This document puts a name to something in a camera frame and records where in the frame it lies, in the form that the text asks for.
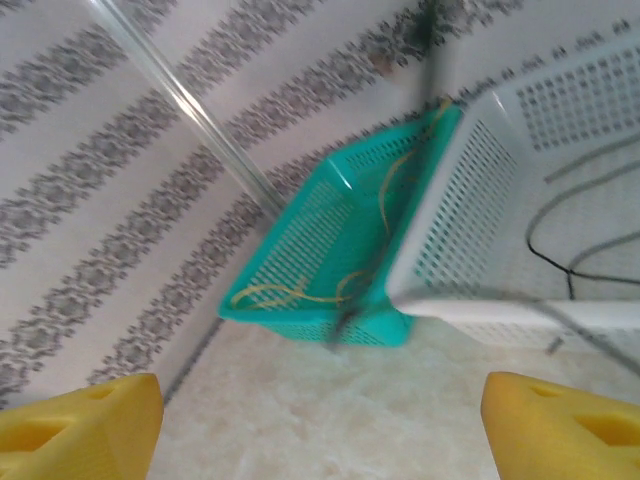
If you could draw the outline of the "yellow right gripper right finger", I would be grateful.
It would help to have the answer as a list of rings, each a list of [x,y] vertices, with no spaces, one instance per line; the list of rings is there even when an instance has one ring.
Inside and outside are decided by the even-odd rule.
[[[481,418],[500,480],[640,480],[640,405],[492,372]]]

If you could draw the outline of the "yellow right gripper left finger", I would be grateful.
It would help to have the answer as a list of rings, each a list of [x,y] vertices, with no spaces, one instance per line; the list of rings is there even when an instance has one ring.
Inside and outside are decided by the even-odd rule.
[[[150,373],[0,411],[0,480],[146,480],[163,416]]]

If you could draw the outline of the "white plastic mesh basket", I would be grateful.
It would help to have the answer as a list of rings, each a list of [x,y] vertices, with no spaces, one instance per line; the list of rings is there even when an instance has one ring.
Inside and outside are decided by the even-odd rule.
[[[640,33],[467,110],[385,290],[486,344],[640,354]]]

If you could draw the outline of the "teal plastic mesh basket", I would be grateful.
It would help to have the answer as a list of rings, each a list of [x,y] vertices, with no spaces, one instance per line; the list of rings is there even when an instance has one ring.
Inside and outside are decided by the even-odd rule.
[[[397,347],[412,317],[385,291],[462,111],[444,104],[322,160],[225,295],[219,315],[296,341]]]

